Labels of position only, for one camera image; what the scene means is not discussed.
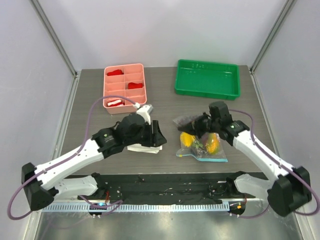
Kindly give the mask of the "clear zip top bag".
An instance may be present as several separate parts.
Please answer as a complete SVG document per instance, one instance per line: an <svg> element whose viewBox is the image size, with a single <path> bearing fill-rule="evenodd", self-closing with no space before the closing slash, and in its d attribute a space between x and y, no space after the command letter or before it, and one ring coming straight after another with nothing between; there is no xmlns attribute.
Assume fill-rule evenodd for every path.
<svg viewBox="0 0 320 240"><path fill-rule="evenodd" d="M217 154L209 154L206 150L206 142L208 139L208 134L205 133L201 138L194 136L194 142L191 147L184 147L180 141L180 149L176 152L177 157L192 156L200 162L216 162L216 163L226 163L228 162L225 155L223 146L220 141L220 151Z"/></svg>

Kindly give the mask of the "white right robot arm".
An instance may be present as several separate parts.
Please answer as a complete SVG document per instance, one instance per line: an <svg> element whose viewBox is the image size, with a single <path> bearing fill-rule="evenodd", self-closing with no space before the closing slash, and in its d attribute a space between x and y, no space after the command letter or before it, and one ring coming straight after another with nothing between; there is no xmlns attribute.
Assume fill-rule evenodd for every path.
<svg viewBox="0 0 320 240"><path fill-rule="evenodd" d="M272 152L254 135L252 126L233 120L223 101L211 103L209 113L180 121L177 128L198 138L209 133L218 134L263 172L266 179L243 171L228 177L225 190L230 197L248 194L263 199L281 217L296 212L311 200L318 200L311 188L309 172L302 166L295 168Z"/></svg>

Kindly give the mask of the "purple fake grape bunch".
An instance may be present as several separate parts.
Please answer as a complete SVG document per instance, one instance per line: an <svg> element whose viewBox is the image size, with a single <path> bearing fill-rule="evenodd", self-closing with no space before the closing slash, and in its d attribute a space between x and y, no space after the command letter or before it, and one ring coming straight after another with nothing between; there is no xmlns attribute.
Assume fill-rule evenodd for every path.
<svg viewBox="0 0 320 240"><path fill-rule="evenodd" d="M199 116L198 115L183 115L183 116L178 116L176 117L173 122L177 127L181 127L184 125L187 125L188 123L194 121L197 119Z"/></svg>

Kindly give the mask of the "orange green fake mango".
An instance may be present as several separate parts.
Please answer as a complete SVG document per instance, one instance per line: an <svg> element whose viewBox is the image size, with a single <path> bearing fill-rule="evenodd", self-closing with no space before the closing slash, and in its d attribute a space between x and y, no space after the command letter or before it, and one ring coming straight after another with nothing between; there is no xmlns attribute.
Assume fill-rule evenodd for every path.
<svg viewBox="0 0 320 240"><path fill-rule="evenodd" d="M208 134L205 149L211 155L215 155L220 151L220 138L217 133Z"/></svg>

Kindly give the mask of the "yellow fake pear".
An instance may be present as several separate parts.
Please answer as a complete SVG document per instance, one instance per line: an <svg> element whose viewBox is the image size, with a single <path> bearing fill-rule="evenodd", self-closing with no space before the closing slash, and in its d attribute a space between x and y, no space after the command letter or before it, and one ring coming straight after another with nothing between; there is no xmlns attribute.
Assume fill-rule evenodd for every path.
<svg viewBox="0 0 320 240"><path fill-rule="evenodd" d="M193 135L190 135L186 132L182 132L180 134L180 142L184 147L186 148L191 147L194 141L195 141L195 137Z"/></svg>

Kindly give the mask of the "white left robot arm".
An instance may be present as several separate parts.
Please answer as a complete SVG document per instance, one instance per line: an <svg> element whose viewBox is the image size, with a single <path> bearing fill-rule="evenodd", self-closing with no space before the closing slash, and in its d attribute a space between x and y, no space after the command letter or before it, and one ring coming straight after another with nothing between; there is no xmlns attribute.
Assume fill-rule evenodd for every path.
<svg viewBox="0 0 320 240"><path fill-rule="evenodd" d="M21 170L21 183L29 207L31 211L37 211L54 200L73 196L92 196L100 200L109 188L100 174L82 178L69 176L85 166L121 153L127 146L140 145L143 149L154 150L166 143L158 120L149 122L142 115L131 113L61 157L37 166L25 164Z"/></svg>

